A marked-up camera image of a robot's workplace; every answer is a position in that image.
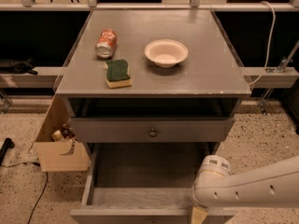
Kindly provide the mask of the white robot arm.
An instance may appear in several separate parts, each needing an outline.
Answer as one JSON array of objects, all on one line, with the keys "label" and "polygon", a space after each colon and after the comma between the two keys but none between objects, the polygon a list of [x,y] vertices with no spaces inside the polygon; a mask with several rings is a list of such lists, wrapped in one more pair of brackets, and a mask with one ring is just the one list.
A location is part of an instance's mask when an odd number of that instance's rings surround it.
[{"label": "white robot arm", "polygon": [[298,208],[299,157],[233,175],[217,155],[204,157],[192,185],[191,224],[224,224],[227,215],[210,218],[225,207]]}]

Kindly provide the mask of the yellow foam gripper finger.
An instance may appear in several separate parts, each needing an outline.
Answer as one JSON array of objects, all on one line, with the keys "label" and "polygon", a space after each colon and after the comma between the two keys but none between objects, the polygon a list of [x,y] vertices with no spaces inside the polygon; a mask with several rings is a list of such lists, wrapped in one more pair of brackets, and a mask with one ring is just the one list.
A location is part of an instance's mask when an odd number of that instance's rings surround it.
[{"label": "yellow foam gripper finger", "polygon": [[201,207],[192,209],[191,224],[203,224],[207,217],[207,210]]}]

